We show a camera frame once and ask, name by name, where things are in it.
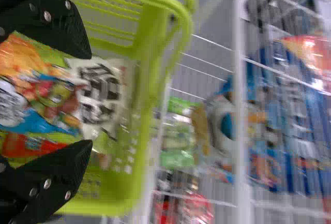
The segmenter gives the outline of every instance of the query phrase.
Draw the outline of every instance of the plastic basket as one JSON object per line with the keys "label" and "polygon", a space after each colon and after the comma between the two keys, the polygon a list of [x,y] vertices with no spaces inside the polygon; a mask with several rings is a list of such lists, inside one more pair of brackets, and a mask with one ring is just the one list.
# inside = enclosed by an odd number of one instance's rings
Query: plastic basket
{"label": "plastic basket", "polygon": [[[99,182],[97,199],[76,197],[60,212],[119,216],[140,198],[152,108],[169,73],[190,40],[194,0],[71,0],[78,7],[94,51],[112,52],[139,61],[129,132],[119,132],[111,169],[88,168],[85,179]],[[176,24],[169,26],[169,16]],[[180,35],[171,58],[161,69],[162,53]],[[98,139],[107,140],[106,135]]]}

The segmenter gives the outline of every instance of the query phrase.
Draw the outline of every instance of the wire grid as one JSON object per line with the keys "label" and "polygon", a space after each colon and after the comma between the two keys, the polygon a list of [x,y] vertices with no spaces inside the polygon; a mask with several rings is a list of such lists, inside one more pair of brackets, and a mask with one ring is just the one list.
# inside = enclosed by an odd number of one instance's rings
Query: wire grid
{"label": "wire grid", "polygon": [[[272,44],[273,40],[280,39],[286,36],[296,35],[313,35],[322,33],[325,38],[322,41],[323,48],[327,51],[324,56],[328,57],[329,44],[327,34],[329,30],[329,16],[320,13],[318,9],[318,1],[331,3],[331,0],[314,0],[315,6],[312,8],[307,4],[308,0],[244,0],[242,8],[247,11],[245,29],[242,31],[245,40],[245,56],[244,61],[254,64],[253,73],[255,80],[262,75],[262,69],[269,71],[273,80],[280,79],[281,85],[275,86],[274,97],[277,98],[277,113],[278,118],[281,116],[281,109],[286,106],[288,118],[291,115],[301,115],[305,121],[298,125],[293,120],[289,120],[289,126],[294,130],[310,129],[304,140],[297,139],[292,133],[284,133],[278,141],[280,143],[280,152],[285,152],[289,149],[293,153],[292,171],[294,180],[294,193],[289,193],[288,185],[285,179],[285,170],[281,170],[283,190],[271,192],[267,187],[253,184],[250,195],[252,216],[247,220],[247,223],[329,223],[331,215],[325,210],[325,198],[322,196],[320,181],[327,185],[326,179],[318,178],[318,170],[315,168],[306,172],[302,172],[301,168],[295,166],[298,157],[304,157],[307,160],[329,159],[329,139],[323,136],[325,129],[329,129],[328,125],[323,125],[323,114],[327,114],[329,108],[327,104],[324,111],[315,109],[307,109],[306,104],[297,104],[291,101],[291,93],[286,90],[287,83],[291,82],[295,85],[294,91],[301,93],[301,100],[306,97],[309,90],[317,90],[324,96],[330,96],[329,89],[323,81],[323,77],[314,68],[304,73],[297,68],[300,66],[299,60],[295,60],[292,65],[286,62],[279,63],[275,58],[277,55],[286,57],[286,50],[282,48],[280,51],[275,51]],[[221,43],[214,42],[201,35],[193,35],[192,43],[195,48],[199,44],[201,48],[199,52],[190,51],[183,53],[183,60],[178,63],[178,67],[173,77],[173,83],[170,87],[171,96],[180,97],[185,100],[200,102],[208,96],[219,90],[220,84],[226,81],[228,75],[233,73],[233,67],[228,66],[226,59],[232,57],[232,49],[229,46],[224,46]],[[261,55],[257,52],[262,47],[268,47],[267,65],[262,63]],[[222,54],[218,59],[213,57],[205,57],[206,49],[215,49],[216,53]],[[320,54],[313,54],[315,60],[319,59]],[[257,99],[262,106],[267,104],[265,99]],[[315,118],[309,116],[308,112],[314,112]],[[288,144],[293,143],[293,146],[288,148]],[[175,198],[186,198],[184,188],[189,184],[187,178],[178,176],[179,171],[173,172],[173,182],[180,180],[181,188],[176,193],[168,193],[165,191],[155,190],[154,198],[158,202],[164,201],[166,196],[170,196],[170,203],[175,201]],[[165,180],[166,172],[164,169],[159,170],[159,178]],[[207,201],[213,204],[215,210],[215,223],[231,223],[234,221],[236,214],[235,204],[235,189],[232,185],[225,184],[215,180],[208,173],[199,174],[199,193],[206,197]],[[305,192],[305,187],[310,189],[310,194]],[[170,204],[172,208],[167,212],[168,216],[175,215],[174,204]]]}

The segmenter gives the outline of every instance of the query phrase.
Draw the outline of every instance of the wire shelf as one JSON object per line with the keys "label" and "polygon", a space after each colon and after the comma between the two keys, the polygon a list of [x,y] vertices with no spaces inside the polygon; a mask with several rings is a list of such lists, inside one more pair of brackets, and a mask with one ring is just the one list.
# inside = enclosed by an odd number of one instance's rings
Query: wire shelf
{"label": "wire shelf", "polygon": [[[219,0],[218,4],[226,5],[222,1]],[[326,100],[323,106],[306,104],[311,92],[314,94],[316,92],[325,99],[329,99],[331,95],[327,75],[324,74],[327,68],[323,68],[323,66],[327,67],[324,63],[327,64],[329,58],[330,17],[321,11],[321,8],[326,6],[322,3],[329,4],[331,0],[241,0],[238,3],[242,10],[240,32],[236,34],[231,31],[225,35],[215,36],[217,37],[215,40],[210,40],[207,37],[215,35],[210,32],[222,30],[222,27],[212,26],[215,30],[209,27],[207,32],[202,30],[194,34],[192,47],[183,53],[183,60],[177,65],[170,86],[171,96],[192,102],[202,102],[219,91],[220,85],[224,84],[228,76],[235,76],[234,72],[237,72],[234,60],[239,58],[234,56],[237,49],[235,37],[241,36],[243,40],[241,63],[253,65],[253,78],[256,84],[258,78],[263,77],[262,74],[268,74],[272,78],[270,79],[273,88],[272,98],[277,100],[277,118],[280,118],[282,115],[280,111],[285,108],[283,115],[288,119],[288,127],[280,127],[282,135],[277,140],[277,149],[280,154],[279,163],[285,163],[283,161],[285,155],[282,154],[291,154],[293,188],[289,189],[287,171],[284,168],[280,170],[279,175],[282,189],[276,192],[272,192],[269,187],[261,183],[252,183],[248,171],[248,177],[241,179],[243,181],[240,182],[241,185],[248,185],[249,189],[244,196],[248,204],[244,204],[246,210],[243,211],[243,206],[236,204],[238,200],[236,187],[240,184],[236,186],[226,184],[215,179],[207,171],[190,168],[173,171],[171,184],[179,183],[181,188],[171,193],[155,188],[154,201],[162,202],[167,198],[170,202],[175,202],[175,199],[187,198],[184,189],[190,184],[189,180],[179,176],[184,171],[199,178],[199,193],[205,197],[204,201],[213,205],[215,210],[214,223],[233,223],[237,215],[245,216],[247,220],[245,223],[331,223],[327,177],[319,178],[318,173],[321,170],[313,163],[315,160],[318,163],[322,163],[321,161],[326,163],[330,158],[328,133],[330,103]],[[234,10],[227,11],[226,18],[233,18]],[[209,18],[219,17],[220,15],[217,14],[219,13],[211,13]],[[222,18],[218,19],[220,25],[223,21],[225,20]],[[224,45],[226,42],[223,41],[227,41],[224,36],[228,36],[227,40],[233,40],[231,46]],[[313,40],[297,38],[301,36],[314,38]],[[281,41],[283,41],[282,47],[277,50],[278,42]],[[312,43],[309,42],[319,45],[321,49],[312,49]],[[261,48],[266,49],[263,57]],[[293,53],[291,56],[295,59],[289,63],[287,57],[290,49]],[[267,99],[260,95],[258,97],[260,99],[256,101],[265,107],[268,104]],[[298,124],[294,118],[304,120]],[[257,130],[259,130],[256,133],[258,137],[265,135],[265,130],[258,128]],[[297,137],[300,136],[298,133],[301,133],[300,135],[304,133],[304,137]],[[308,168],[308,173],[303,171],[303,168],[307,170],[308,163],[305,166],[302,163],[298,164],[298,161],[301,161],[298,158],[311,161],[310,165],[314,167]],[[246,161],[242,167],[243,170],[249,170],[249,163]],[[158,168],[157,171],[157,180],[166,180],[167,170]],[[170,205],[172,209],[167,214],[173,216],[175,205],[171,203]],[[158,223],[154,215],[155,210],[152,209],[150,220]]]}

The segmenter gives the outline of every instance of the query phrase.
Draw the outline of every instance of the white wire rack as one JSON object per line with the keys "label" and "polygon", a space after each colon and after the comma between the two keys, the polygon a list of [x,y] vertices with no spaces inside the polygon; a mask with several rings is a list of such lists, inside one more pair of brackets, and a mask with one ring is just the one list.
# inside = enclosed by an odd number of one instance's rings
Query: white wire rack
{"label": "white wire rack", "polygon": [[[177,70],[169,86],[170,96],[180,97],[193,102],[200,102],[208,98],[214,92],[219,91],[228,75],[234,77],[235,105],[236,105],[236,183],[235,185],[222,183],[207,172],[199,172],[194,168],[187,169],[189,174],[199,177],[199,193],[206,201],[214,206],[214,223],[329,223],[331,214],[328,213],[326,202],[329,189],[327,178],[318,178],[317,167],[309,172],[295,165],[298,158],[309,161],[329,160],[330,140],[326,129],[329,129],[329,116],[327,109],[329,103],[323,107],[307,105],[306,99],[310,90],[319,92],[326,99],[330,92],[328,82],[323,78],[321,69],[300,69],[302,62],[294,59],[290,63],[285,62],[288,53],[282,47],[280,51],[274,44],[275,40],[283,37],[295,37],[299,35],[317,35],[325,39],[323,45],[326,53],[312,54],[314,61],[321,56],[328,56],[329,51],[329,27],[331,26],[330,15],[327,14],[326,6],[331,0],[215,0],[210,7],[210,15],[203,17],[203,25],[197,34],[192,35],[191,49],[183,53],[183,60],[178,63]],[[217,19],[219,26],[204,29],[204,26],[212,23],[212,18]],[[261,56],[261,48],[266,52]],[[292,53],[299,53],[299,47],[294,48]],[[282,129],[282,137],[278,140],[277,149],[280,153],[291,154],[292,161],[292,189],[289,189],[287,170],[282,169],[281,190],[272,192],[269,188],[252,184],[248,179],[248,159],[246,137],[246,62],[253,64],[254,80],[262,77],[268,71],[275,91],[273,98],[277,99],[278,118],[286,115],[287,131]],[[296,94],[301,93],[302,104],[292,101],[292,93],[289,93],[287,83],[296,85]],[[262,106],[267,104],[265,99],[257,99]],[[305,121],[300,125],[293,121],[293,116],[301,115]],[[293,130],[310,129],[305,137],[296,137]],[[159,139],[155,141],[155,149],[160,149]],[[157,161],[158,152],[154,152],[153,158]],[[167,172],[159,168],[156,163],[156,175],[158,179],[166,180]],[[180,183],[180,189],[174,193],[157,190],[153,185],[152,199],[163,202],[170,199],[170,208],[167,212],[169,217],[175,215],[175,199],[185,199],[184,188],[189,184],[189,177],[182,177],[180,171],[174,171],[172,184]],[[154,219],[155,210],[149,202],[145,211],[139,213],[144,220],[157,223]]]}

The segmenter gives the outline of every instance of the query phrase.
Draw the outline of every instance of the snack bag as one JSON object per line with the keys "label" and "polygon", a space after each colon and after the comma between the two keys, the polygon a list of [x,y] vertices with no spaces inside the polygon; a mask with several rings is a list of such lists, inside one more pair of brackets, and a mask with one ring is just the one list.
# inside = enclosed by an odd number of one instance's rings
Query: snack bag
{"label": "snack bag", "polygon": [[162,167],[174,169],[195,164],[195,137],[191,119],[168,113],[165,119],[160,163]]}
{"label": "snack bag", "polygon": [[86,81],[46,63],[37,47],[19,34],[0,44],[0,61],[0,130],[78,136],[77,92]]}

